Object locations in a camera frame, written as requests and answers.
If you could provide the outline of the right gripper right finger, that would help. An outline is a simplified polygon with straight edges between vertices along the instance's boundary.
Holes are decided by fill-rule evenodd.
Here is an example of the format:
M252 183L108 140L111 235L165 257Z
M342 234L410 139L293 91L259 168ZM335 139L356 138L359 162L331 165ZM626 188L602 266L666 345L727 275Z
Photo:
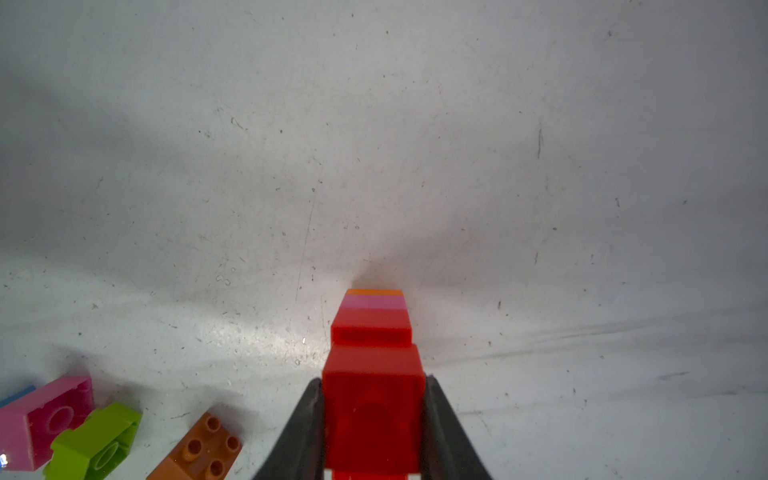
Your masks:
M426 377L422 411L422 479L492 479L433 375Z

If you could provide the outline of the orange lego brick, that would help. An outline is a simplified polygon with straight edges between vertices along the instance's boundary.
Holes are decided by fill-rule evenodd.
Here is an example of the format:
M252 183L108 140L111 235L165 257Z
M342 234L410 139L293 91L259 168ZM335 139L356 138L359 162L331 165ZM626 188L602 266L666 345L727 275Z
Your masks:
M402 290L391 289L348 289L345 295L357 296L404 296Z

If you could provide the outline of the small pink lego brick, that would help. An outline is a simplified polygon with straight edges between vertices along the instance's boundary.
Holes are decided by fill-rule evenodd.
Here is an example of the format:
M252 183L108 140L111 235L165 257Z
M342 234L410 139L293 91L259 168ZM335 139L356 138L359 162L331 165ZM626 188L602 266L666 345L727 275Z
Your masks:
M92 380L63 376L1 405L1 467L33 472L52 457L52 443L95 409Z

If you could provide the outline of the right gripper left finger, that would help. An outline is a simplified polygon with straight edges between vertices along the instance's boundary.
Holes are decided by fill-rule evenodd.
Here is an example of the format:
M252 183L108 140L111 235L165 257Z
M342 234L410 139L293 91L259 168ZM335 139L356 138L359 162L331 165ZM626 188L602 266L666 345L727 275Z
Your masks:
M325 457L325 399L314 378L253 479L322 480Z

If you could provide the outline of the brown lego brick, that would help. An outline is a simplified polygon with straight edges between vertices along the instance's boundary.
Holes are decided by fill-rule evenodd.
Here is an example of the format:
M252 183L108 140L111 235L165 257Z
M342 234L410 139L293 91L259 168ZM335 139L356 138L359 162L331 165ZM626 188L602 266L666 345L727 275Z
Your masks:
M204 413L147 480L222 480L242 450L240 439Z

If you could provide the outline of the magenta lego brick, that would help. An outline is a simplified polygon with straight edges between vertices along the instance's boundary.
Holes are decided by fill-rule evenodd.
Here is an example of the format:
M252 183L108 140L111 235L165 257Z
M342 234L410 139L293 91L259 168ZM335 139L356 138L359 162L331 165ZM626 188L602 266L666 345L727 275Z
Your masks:
M345 295L340 309L407 310L404 296Z

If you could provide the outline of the lime green lego brick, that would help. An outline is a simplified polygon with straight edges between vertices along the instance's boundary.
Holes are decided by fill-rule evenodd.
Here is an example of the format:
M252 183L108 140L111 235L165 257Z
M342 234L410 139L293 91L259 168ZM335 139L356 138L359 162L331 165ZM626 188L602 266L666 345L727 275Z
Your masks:
M94 410L82 425L65 430L53 441L44 478L105 479L130 454L141 419L139 411L118 402Z

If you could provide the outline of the light blue lego brick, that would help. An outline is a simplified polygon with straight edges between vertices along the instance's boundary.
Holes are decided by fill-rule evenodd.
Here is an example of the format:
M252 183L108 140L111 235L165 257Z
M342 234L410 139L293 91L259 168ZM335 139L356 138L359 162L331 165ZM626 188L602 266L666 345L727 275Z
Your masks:
M21 398L24 396L34 392L36 390L36 387L33 385L29 385L27 387L22 388L21 390L15 392L14 394L7 396L0 400L0 408L3 408Z

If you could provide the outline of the small red lego brick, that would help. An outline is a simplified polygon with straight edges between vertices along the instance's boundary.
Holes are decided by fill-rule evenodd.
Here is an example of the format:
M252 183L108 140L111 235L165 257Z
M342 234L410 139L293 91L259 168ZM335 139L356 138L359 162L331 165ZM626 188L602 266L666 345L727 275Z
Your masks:
M322 388L326 468L335 479L420 472L425 384L414 345L331 348Z

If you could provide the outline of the long red lego brick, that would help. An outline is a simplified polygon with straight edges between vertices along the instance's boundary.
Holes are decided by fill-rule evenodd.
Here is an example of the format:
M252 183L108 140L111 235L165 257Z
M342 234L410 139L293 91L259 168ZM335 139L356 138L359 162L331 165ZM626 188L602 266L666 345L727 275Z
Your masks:
M408 346L412 336L406 310L344 308L331 324L333 345Z

